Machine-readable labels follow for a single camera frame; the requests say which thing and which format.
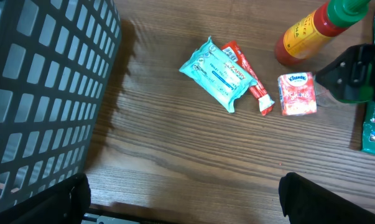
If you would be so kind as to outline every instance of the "bottle label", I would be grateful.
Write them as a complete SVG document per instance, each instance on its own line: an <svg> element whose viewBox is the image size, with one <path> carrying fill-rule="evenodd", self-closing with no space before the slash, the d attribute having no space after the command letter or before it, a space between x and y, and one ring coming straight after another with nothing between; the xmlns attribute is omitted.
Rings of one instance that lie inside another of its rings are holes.
<svg viewBox="0 0 375 224"><path fill-rule="evenodd" d="M317 53L320 48L331 40L321 34L314 26L316 11L293 25L284 35L284 47L293 57L306 59Z"/></svg>

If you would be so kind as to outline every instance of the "bottle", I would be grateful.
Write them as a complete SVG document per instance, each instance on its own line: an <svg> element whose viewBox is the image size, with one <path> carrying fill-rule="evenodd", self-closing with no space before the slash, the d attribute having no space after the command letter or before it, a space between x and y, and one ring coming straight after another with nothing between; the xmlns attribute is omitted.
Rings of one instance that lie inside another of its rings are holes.
<svg viewBox="0 0 375 224"><path fill-rule="evenodd" d="M289 28L275 45L276 59L293 65L315 55L333 37L360 21L370 0L331 0Z"/></svg>

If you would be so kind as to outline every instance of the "red snack wrapper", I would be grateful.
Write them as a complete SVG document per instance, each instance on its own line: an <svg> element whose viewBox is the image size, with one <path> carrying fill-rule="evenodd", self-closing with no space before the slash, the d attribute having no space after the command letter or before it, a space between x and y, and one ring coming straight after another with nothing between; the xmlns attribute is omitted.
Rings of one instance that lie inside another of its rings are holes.
<svg viewBox="0 0 375 224"><path fill-rule="evenodd" d="M312 73L281 75L279 90L282 115L305 115L317 112Z"/></svg>
<svg viewBox="0 0 375 224"><path fill-rule="evenodd" d="M261 111L262 115L265 116L266 114L270 113L270 111L273 109L274 101L270 98L261 81L259 81L257 78L254 70L246 60L245 55L242 53L236 41L231 41L221 49L231 60L234 60L239 66L241 66L257 80L257 85L249 87L249 91L259 101L259 110Z"/></svg>

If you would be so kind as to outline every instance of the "wood grain surface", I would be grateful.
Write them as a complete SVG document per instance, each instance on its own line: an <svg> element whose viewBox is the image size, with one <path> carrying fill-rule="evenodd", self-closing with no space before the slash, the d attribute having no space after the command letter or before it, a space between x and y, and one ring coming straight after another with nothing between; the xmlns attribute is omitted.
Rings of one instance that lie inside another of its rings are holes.
<svg viewBox="0 0 375 224"><path fill-rule="evenodd" d="M277 77L315 71L371 42L368 16L314 58L286 68L282 33L323 0L115 0L123 39L91 141L92 203L177 223L288 223L278 184L298 174L375 213L375 156L359 151L363 106L281 116ZM276 101L246 93L234 114L178 70L212 36L237 40Z"/></svg>

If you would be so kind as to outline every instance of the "gray plastic basket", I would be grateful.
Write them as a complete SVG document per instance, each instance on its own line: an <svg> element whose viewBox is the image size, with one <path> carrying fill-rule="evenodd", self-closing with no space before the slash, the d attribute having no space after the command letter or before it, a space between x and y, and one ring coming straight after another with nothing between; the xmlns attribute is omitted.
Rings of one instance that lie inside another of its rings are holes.
<svg viewBox="0 0 375 224"><path fill-rule="evenodd" d="M113 0L0 1L0 212L82 170L120 25Z"/></svg>

